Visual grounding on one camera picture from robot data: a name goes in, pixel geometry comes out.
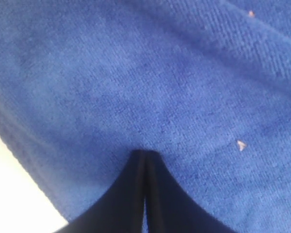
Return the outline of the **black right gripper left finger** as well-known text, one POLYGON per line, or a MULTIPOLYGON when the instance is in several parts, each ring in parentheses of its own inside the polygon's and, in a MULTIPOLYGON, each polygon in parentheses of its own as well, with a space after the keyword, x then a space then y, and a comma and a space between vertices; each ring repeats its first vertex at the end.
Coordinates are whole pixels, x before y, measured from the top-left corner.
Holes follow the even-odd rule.
POLYGON ((145 153, 134 150, 107 192, 59 233, 141 233, 145 198, 145 153))

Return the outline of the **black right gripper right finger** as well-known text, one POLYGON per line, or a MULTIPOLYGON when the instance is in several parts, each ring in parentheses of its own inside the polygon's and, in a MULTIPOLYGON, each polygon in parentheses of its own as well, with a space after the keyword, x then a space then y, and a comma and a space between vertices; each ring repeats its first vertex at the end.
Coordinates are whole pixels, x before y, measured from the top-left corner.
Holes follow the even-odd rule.
POLYGON ((231 233, 181 188, 156 151, 146 150, 146 218, 149 233, 231 233))

